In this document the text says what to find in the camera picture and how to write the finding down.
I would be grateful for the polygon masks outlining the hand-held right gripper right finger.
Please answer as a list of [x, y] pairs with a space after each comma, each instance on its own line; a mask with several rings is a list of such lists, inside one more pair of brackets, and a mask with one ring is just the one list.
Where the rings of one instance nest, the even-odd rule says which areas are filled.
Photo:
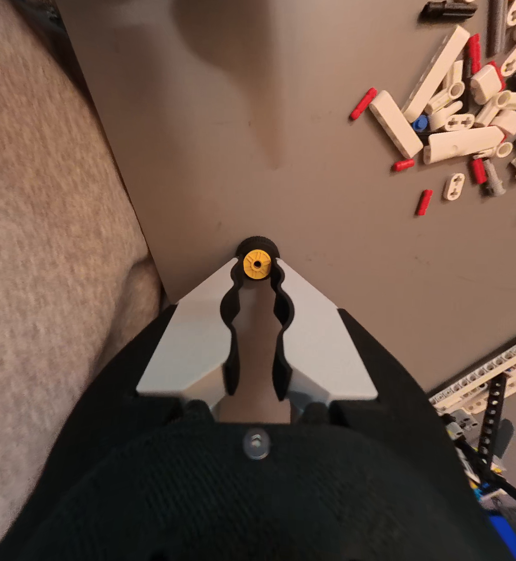
[[272, 289], [281, 327], [273, 362], [278, 400], [376, 399], [378, 391], [338, 306], [282, 259], [272, 263]]

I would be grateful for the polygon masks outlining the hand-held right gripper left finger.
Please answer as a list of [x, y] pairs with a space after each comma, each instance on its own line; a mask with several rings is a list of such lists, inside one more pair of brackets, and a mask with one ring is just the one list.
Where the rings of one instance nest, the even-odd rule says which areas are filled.
[[240, 258], [178, 301], [137, 384], [143, 396], [232, 396], [240, 380], [233, 322], [240, 312]]

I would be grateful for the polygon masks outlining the yellow lego wheel hub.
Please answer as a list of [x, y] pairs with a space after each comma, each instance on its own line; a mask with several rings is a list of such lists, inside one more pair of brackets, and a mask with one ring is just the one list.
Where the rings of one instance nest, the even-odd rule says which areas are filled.
[[261, 281], [270, 275], [271, 256], [262, 249], [253, 249], [243, 258], [243, 271], [250, 280]]

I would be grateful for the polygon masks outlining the black lego tyre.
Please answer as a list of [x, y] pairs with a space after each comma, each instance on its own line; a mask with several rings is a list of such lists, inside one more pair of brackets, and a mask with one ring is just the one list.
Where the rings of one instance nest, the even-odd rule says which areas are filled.
[[241, 260], [242, 270], [243, 270], [243, 258], [244, 258], [244, 256], [249, 251], [251, 251], [253, 249], [262, 249], [262, 250], [265, 250], [269, 253], [269, 255], [271, 256], [271, 269], [272, 269], [272, 266], [273, 266], [273, 263], [275, 262], [275, 260], [280, 258], [280, 252], [279, 252], [279, 249], [278, 249], [277, 245], [273, 241], [271, 241], [269, 238], [264, 237], [264, 236], [248, 237], [239, 244], [239, 246], [237, 247], [237, 249], [235, 251], [235, 254], [234, 254], [234, 256], [236, 258]]

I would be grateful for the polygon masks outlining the lego airplane model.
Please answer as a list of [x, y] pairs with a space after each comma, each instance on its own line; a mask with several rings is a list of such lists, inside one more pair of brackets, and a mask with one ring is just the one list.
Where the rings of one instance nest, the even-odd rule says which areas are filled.
[[514, 425], [503, 414], [507, 399], [515, 394], [516, 341], [429, 397], [480, 505], [503, 513], [516, 513], [516, 488], [507, 481], [504, 464]]

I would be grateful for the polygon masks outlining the white curved lego panel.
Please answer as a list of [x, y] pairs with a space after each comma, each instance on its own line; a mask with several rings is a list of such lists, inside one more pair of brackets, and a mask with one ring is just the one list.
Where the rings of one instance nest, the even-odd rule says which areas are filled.
[[428, 136], [428, 144], [423, 149], [423, 163], [432, 165], [493, 149], [504, 137], [504, 131], [497, 126], [434, 133]]

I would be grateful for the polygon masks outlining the scattered small lego pieces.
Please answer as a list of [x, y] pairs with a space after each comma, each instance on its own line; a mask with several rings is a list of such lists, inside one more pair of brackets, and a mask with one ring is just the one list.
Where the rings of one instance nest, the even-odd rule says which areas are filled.
[[493, 149], [450, 160], [466, 160], [467, 172], [444, 182], [441, 199], [459, 199], [471, 180], [484, 196], [507, 193], [497, 164], [505, 159], [516, 183], [516, 1], [353, 1], [362, 9], [353, 30], [366, 32], [359, 47], [374, 62], [394, 62], [412, 78], [404, 101], [381, 87], [382, 76], [351, 110], [356, 122], [370, 111], [401, 159], [398, 174], [423, 163], [428, 136], [497, 126], [503, 142]]

